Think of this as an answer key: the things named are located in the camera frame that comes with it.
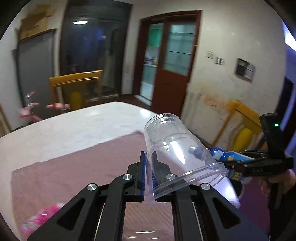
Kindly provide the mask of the right hand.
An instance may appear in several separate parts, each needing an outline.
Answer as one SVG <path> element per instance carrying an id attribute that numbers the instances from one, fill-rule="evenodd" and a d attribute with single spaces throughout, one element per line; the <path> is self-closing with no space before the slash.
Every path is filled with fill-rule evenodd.
<path id="1" fill-rule="evenodd" d="M 259 185 L 264 197 L 269 197 L 271 192 L 271 184 L 274 183 L 283 183 L 283 193 L 287 193 L 295 185 L 295 173 L 292 169 L 288 169 L 279 175 L 270 176 L 268 178 L 260 178 Z"/>

